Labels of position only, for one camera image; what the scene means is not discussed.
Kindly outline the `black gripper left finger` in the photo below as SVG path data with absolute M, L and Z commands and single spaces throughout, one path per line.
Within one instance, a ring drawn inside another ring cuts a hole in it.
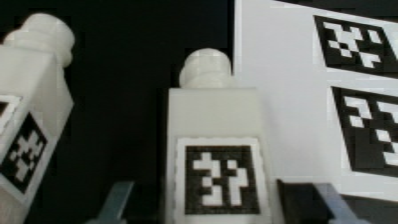
M 86 224 L 129 224 L 129 221 L 123 218 L 123 212 L 134 185 L 136 183 L 132 181 L 118 182 L 113 185 L 99 217 L 93 218 Z

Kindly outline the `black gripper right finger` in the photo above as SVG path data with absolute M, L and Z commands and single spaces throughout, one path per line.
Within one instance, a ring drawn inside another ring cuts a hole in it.
M 333 219 L 328 224 L 372 224 L 358 217 L 335 186 L 329 183 L 317 183 L 315 188 L 333 213 Z

